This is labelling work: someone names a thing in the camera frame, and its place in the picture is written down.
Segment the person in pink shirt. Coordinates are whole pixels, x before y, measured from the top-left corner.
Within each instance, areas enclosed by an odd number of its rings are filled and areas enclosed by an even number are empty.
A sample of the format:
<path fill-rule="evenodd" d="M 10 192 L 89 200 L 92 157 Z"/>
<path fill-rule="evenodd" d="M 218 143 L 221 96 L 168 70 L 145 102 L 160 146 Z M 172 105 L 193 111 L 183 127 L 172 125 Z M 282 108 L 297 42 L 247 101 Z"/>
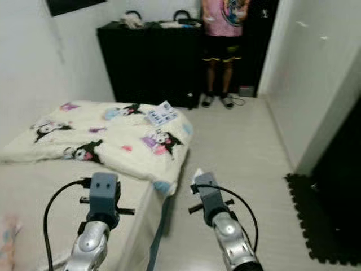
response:
<path fill-rule="evenodd" d="M 241 59 L 240 42 L 250 0 L 202 0 L 204 57 L 207 87 L 201 105 L 219 98 L 227 109 L 234 107 L 229 95 L 234 62 Z"/>

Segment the black cabinet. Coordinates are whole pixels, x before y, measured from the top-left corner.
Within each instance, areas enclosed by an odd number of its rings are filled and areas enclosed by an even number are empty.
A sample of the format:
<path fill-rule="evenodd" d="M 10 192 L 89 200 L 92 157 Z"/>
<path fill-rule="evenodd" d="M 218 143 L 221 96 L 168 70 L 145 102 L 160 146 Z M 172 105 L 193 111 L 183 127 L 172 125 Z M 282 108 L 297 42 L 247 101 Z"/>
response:
<path fill-rule="evenodd" d="M 204 88 L 201 28 L 131 29 L 112 21 L 96 34 L 116 102 L 199 106 Z"/>

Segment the white wardrobe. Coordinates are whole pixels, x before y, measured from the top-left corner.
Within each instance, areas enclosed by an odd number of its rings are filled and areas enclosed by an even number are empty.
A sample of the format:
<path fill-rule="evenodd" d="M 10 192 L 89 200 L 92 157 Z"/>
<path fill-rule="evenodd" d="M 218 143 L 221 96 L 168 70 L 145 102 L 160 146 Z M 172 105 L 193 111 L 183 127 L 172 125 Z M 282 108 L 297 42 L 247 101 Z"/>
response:
<path fill-rule="evenodd" d="M 261 87 L 290 170 L 310 174 L 361 97 L 361 0 L 279 0 Z"/>

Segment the black door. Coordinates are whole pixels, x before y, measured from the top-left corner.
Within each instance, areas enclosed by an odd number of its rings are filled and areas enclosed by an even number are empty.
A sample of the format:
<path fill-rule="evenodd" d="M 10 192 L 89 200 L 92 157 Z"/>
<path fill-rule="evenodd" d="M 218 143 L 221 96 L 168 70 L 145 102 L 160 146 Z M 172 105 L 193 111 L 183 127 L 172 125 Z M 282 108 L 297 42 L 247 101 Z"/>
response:
<path fill-rule="evenodd" d="M 234 68 L 234 83 L 258 87 L 268 52 L 269 41 L 279 0 L 250 0 L 248 16 L 243 23 L 241 39 L 241 59 Z"/>

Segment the small grey box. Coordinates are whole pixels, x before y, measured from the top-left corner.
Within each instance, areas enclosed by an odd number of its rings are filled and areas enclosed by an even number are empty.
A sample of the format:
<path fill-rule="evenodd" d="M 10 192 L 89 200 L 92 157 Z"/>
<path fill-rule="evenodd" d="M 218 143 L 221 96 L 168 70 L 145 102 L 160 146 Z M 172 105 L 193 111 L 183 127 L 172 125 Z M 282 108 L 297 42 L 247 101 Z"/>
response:
<path fill-rule="evenodd" d="M 237 94 L 240 97 L 256 97 L 256 88 L 249 85 L 240 85 Z"/>

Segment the white and blue flat item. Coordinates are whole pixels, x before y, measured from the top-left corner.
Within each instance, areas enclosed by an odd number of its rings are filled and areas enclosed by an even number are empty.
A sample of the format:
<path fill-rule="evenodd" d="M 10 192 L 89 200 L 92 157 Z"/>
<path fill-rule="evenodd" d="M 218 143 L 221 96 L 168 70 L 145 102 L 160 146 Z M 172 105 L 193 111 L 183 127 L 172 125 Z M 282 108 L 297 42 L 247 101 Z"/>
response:
<path fill-rule="evenodd" d="M 164 29 L 182 29 L 182 28 L 201 28 L 202 24 L 196 21 L 192 25 L 181 25 L 175 21 L 161 21 L 159 23 L 160 28 Z"/>

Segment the pink pillow with orange spots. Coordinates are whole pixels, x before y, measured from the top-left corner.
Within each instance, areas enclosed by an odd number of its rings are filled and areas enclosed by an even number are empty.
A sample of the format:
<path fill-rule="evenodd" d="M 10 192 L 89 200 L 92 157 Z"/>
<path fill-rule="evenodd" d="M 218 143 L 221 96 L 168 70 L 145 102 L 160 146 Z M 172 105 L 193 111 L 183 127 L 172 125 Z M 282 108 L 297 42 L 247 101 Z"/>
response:
<path fill-rule="evenodd" d="M 13 271 L 15 267 L 15 240 L 21 225 L 15 220 L 3 221 L 0 227 L 0 271 Z"/>

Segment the cream cartoon print quilt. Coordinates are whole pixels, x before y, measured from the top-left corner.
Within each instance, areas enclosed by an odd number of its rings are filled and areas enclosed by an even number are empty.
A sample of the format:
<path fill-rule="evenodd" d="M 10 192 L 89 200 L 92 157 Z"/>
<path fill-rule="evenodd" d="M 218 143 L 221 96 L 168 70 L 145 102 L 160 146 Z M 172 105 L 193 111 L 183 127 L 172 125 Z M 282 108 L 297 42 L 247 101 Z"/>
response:
<path fill-rule="evenodd" d="M 155 105 L 72 101 L 41 117 L 0 151 L 6 163 L 77 160 L 149 181 L 156 190 L 175 194 L 194 135 L 180 111 L 178 118 L 155 127 L 146 113 Z"/>

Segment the black foam floor mat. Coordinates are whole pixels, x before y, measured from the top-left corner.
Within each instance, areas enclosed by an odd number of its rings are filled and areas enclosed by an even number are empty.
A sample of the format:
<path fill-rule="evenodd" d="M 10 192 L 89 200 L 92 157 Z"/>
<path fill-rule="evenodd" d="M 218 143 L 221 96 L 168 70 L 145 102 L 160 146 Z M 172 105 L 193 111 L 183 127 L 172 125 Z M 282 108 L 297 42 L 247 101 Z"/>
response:
<path fill-rule="evenodd" d="M 284 180 L 309 258 L 322 264 L 361 268 L 361 230 L 344 227 L 333 218 L 330 207 L 323 205 L 311 178 L 288 173 Z"/>

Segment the black wall picture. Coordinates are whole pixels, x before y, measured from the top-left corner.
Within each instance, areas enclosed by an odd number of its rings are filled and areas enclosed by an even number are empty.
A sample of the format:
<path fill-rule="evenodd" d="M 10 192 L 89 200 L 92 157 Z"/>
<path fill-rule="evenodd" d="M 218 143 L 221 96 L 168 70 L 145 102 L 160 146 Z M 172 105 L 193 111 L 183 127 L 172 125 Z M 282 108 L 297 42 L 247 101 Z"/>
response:
<path fill-rule="evenodd" d="M 64 15 L 71 11 L 105 3 L 107 0 L 44 0 L 51 16 Z"/>

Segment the white booklet with blue print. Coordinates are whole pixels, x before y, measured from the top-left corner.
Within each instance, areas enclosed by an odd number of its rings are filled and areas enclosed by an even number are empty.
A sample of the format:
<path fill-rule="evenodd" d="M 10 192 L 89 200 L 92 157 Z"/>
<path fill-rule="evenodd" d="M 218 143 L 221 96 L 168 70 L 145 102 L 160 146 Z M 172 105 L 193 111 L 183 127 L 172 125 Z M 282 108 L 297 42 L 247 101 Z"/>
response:
<path fill-rule="evenodd" d="M 178 118 L 178 112 L 170 105 L 168 101 L 149 109 L 146 113 L 146 119 L 155 127 L 161 127 Z"/>

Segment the beige mattress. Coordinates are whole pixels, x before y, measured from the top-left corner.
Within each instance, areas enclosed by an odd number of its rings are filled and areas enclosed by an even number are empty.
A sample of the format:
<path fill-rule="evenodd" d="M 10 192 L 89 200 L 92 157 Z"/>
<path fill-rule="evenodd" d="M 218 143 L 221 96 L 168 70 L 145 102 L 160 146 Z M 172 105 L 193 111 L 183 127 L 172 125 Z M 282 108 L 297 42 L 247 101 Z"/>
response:
<path fill-rule="evenodd" d="M 15 240 L 14 271 L 43 269 L 46 243 L 51 245 L 52 260 L 70 254 L 89 211 L 87 204 L 80 203 L 89 191 L 72 181 L 96 172 L 108 172 L 108 168 L 69 160 L 1 165 L 0 215 L 16 217 L 21 225 Z M 146 271 L 166 198 L 149 181 L 123 173 L 118 173 L 118 180 L 118 206 L 135 209 L 135 215 L 121 215 L 118 226 L 111 230 L 107 255 L 98 271 Z"/>

